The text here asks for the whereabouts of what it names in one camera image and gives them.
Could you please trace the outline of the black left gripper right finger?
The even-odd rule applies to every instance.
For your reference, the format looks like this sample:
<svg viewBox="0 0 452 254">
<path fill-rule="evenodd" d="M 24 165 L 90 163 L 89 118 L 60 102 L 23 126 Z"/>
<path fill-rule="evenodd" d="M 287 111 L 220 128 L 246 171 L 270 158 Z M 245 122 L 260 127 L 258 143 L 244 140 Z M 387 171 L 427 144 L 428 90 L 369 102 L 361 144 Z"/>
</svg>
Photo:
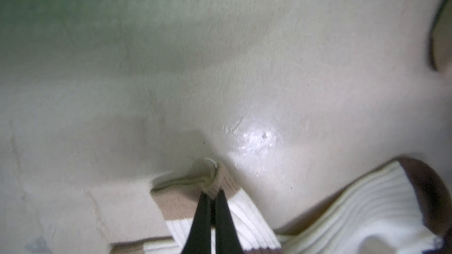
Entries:
<svg viewBox="0 0 452 254">
<path fill-rule="evenodd" d="M 244 254 L 222 189 L 215 198 L 215 250 L 216 254 Z"/>
</svg>

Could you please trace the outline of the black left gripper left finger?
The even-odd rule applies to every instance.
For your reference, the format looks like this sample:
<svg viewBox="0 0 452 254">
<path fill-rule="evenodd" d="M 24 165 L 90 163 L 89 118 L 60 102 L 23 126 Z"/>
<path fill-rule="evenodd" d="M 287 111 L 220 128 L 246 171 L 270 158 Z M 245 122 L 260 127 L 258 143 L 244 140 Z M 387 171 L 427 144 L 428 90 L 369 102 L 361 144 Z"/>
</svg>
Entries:
<svg viewBox="0 0 452 254">
<path fill-rule="evenodd" d="M 201 193 L 187 242 L 182 254 L 211 253 L 212 200 Z"/>
</svg>

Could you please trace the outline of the cream brown striped sock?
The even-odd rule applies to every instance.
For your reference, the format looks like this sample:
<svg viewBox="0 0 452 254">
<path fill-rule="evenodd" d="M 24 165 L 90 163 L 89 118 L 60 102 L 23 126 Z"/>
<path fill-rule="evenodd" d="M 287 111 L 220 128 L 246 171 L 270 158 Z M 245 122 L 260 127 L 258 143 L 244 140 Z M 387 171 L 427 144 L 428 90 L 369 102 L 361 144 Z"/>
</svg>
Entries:
<svg viewBox="0 0 452 254">
<path fill-rule="evenodd" d="M 401 156 L 349 185 L 285 254 L 449 253 L 452 197 L 423 161 Z"/>
<path fill-rule="evenodd" d="M 160 182 L 151 189 L 151 197 L 162 213 L 170 238 L 154 238 L 119 243 L 112 254 L 181 254 L 193 224 L 201 193 L 212 200 L 211 254 L 215 250 L 215 198 L 222 189 L 245 254 L 279 254 L 281 243 L 261 212 L 227 168 L 212 159 L 196 162 L 179 179 Z"/>
</svg>

